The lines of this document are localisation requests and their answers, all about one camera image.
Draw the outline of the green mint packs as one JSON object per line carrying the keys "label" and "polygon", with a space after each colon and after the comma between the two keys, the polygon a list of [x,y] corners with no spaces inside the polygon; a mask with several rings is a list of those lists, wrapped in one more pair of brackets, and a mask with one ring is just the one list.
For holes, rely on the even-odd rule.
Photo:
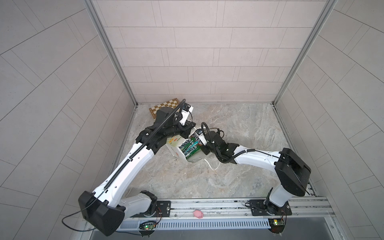
{"label": "green mint packs", "polygon": [[187,139],[179,149],[182,151],[186,159],[190,158],[194,154],[196,154],[201,146],[198,145],[198,141],[195,138]]}

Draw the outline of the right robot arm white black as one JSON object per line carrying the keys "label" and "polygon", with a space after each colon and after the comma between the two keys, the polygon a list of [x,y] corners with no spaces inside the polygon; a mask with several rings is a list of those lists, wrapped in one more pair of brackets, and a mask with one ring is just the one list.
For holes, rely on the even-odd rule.
{"label": "right robot arm white black", "polygon": [[268,152],[248,149],[234,143],[226,143],[219,133],[203,132],[202,141],[204,154],[213,153],[223,164],[241,164],[276,172],[280,183],[272,188],[260,207],[269,215],[287,216],[288,201],[292,197],[303,197],[311,175],[311,168],[291,149],[283,148],[279,152]]}

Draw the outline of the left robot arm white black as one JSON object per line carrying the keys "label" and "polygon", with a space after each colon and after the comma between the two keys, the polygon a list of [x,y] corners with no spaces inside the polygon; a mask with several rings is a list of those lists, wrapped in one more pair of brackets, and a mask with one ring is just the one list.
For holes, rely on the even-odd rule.
{"label": "left robot arm white black", "polygon": [[83,218],[105,236],[112,235],[123,220],[135,215],[157,216],[157,197],[149,191],[122,199],[128,186],[145,164],[155,156],[167,139],[174,136],[187,138],[196,126],[189,120],[193,107],[181,103],[175,108],[157,110],[153,125],[146,127],[134,145],[107,179],[92,192],[83,192],[79,205]]}

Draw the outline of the wooden chessboard box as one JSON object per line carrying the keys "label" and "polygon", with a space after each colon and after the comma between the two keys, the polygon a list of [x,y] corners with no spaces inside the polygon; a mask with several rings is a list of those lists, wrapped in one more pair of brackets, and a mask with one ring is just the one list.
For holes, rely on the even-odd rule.
{"label": "wooden chessboard box", "polygon": [[161,104],[158,104],[156,106],[149,108],[149,111],[150,111],[152,117],[155,119],[157,117],[157,111],[159,111],[161,108],[164,108],[164,107],[175,108],[179,103],[180,102],[177,98],[172,99],[172,100],[169,100],[167,102],[164,102],[164,103],[161,103]]}

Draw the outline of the right circuit board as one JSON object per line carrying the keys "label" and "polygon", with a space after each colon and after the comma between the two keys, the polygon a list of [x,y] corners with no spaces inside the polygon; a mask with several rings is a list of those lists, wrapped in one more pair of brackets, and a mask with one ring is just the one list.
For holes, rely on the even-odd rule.
{"label": "right circuit board", "polygon": [[285,221],[283,219],[268,219],[269,221],[269,231],[273,234],[280,234],[285,229]]}

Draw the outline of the left green circuit board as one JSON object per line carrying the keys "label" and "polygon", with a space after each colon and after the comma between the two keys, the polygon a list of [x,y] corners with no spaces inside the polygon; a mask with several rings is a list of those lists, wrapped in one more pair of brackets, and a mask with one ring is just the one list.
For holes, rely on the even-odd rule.
{"label": "left green circuit board", "polygon": [[156,228],[156,225],[157,225],[156,221],[146,221],[146,222],[140,223],[139,231],[154,231]]}

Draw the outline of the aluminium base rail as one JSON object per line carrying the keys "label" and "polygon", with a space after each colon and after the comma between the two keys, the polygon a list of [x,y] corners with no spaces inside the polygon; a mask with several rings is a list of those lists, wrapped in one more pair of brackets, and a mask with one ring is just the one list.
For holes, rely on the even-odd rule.
{"label": "aluminium base rail", "polygon": [[[163,216],[155,231],[269,229],[268,219],[283,219],[284,230],[298,220],[304,222],[299,230],[315,223],[329,230],[336,227],[336,216],[325,197],[294,197],[288,201],[287,216],[269,215],[251,207],[260,207],[263,202],[263,198],[160,199]],[[194,210],[202,211],[204,217],[195,218]]]}

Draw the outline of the pink toy on rail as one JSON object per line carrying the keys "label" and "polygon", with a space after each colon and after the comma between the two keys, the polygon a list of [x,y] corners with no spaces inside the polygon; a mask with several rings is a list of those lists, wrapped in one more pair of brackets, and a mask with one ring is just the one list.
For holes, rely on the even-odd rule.
{"label": "pink toy on rail", "polygon": [[197,219],[202,219],[204,217],[204,213],[200,210],[194,210],[193,215]]}

